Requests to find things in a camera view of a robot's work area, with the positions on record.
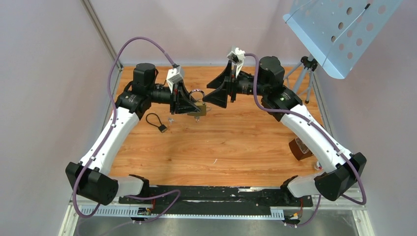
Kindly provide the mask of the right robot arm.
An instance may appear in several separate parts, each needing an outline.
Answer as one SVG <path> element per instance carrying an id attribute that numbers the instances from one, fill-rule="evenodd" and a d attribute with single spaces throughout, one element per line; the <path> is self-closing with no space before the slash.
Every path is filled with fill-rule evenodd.
<path id="1" fill-rule="evenodd" d="M 275 56 L 256 59 L 255 73 L 237 69 L 233 60 L 207 84 L 211 92 L 204 96 L 207 103 L 226 108 L 237 94 L 251 95 L 256 105 L 289 128 L 318 159 L 322 170 L 308 176 L 293 176 L 281 188 L 281 199 L 294 205 L 301 197 L 321 195 L 336 201 L 346 197 L 354 184 L 364 191 L 360 176 L 366 157 L 352 153 L 336 141 L 311 115 L 299 96 L 284 85 L 285 70 Z"/>

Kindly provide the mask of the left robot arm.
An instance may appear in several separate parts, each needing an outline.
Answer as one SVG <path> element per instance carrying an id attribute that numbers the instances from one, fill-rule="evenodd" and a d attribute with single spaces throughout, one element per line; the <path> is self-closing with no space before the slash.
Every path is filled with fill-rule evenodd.
<path id="1" fill-rule="evenodd" d="M 150 199 L 151 191 L 143 177 L 109 176 L 123 142 L 153 103 L 168 104 L 173 115 L 201 111 L 185 87 L 185 72 L 181 66 L 168 70 L 165 84 L 156 83 L 157 75 L 158 70 L 151 63 L 136 65 L 133 79 L 117 97 L 105 129 L 79 162 L 68 163 L 65 174 L 73 189 L 73 198 L 82 196 L 104 206 L 119 196 L 132 195 L 139 203 Z"/>

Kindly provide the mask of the large brass padlock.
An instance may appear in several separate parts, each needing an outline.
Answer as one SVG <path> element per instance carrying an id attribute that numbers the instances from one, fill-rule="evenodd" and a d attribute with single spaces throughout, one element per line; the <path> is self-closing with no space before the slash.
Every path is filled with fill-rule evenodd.
<path id="1" fill-rule="evenodd" d="M 194 93 L 194 92 L 199 92 L 199 93 L 202 94 L 203 97 L 205 96 L 205 93 L 202 90 L 200 90 L 200 89 L 193 89 L 189 93 L 189 97 L 190 98 L 192 98 L 192 93 Z M 199 111 L 198 112 L 188 113 L 187 114 L 188 116 L 193 116 L 193 117 L 195 117 L 195 119 L 199 119 L 201 116 L 206 116 L 207 115 L 207 105 L 206 105 L 206 103 L 204 101 L 197 100 L 194 104 L 199 108 Z"/>

